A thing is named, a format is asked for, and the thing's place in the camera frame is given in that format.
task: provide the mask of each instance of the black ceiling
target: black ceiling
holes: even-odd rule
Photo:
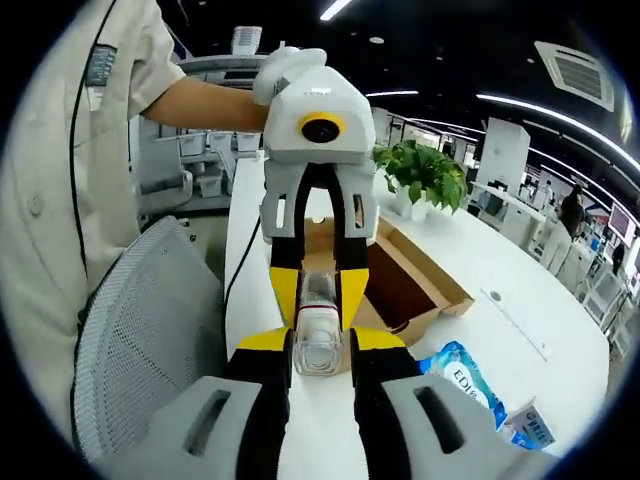
[[[625,85],[612,66],[618,65],[614,59],[619,56],[605,54],[605,48],[598,47],[598,41],[601,45],[606,40],[598,20],[607,16],[607,9],[599,9],[602,4],[562,0],[353,0],[325,23],[319,17],[333,0],[158,3],[167,23],[195,56],[229,53],[235,26],[259,25],[263,27],[260,52],[275,50],[281,40],[303,48],[319,47],[327,51],[329,64],[364,93],[398,89],[420,92],[418,96],[371,98],[374,106],[406,117],[480,130],[481,121],[490,116],[514,122],[528,119],[589,146],[640,184],[640,175],[628,162],[591,136],[546,115],[476,98],[477,93],[492,93],[562,112],[640,158],[640,138],[635,129],[626,143],[621,139],[619,93]],[[382,37],[384,44],[371,43],[372,36]],[[606,63],[616,91],[614,112],[556,89],[534,47],[536,40],[590,53]],[[629,206],[635,203],[637,191],[601,158],[562,135],[524,126],[531,135],[532,147],[591,176]],[[529,161],[570,175],[539,155],[530,155]]]

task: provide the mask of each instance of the computer monitor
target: computer monitor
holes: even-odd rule
[[[609,228],[620,237],[627,247],[631,246],[636,223],[615,203],[609,217]]]

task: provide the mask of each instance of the office chair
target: office chair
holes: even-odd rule
[[[141,440],[151,415],[221,376],[223,288],[173,217],[142,234],[98,288],[80,335],[73,395],[89,462]]]
[[[623,292],[622,281],[607,269],[587,292],[582,305],[596,324],[602,328]]]

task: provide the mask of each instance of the hand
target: hand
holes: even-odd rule
[[[253,100],[257,105],[267,106],[278,93],[278,83],[287,77],[291,82],[295,77],[315,65],[324,65],[327,54],[319,48],[300,50],[296,47],[280,47],[269,55],[253,82]]]

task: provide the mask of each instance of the shirt sleeve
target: shirt sleeve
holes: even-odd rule
[[[136,56],[131,72],[129,117],[138,115],[175,82],[185,76],[171,61],[173,38],[162,20],[160,8],[152,0],[143,13],[143,27],[135,46]]]

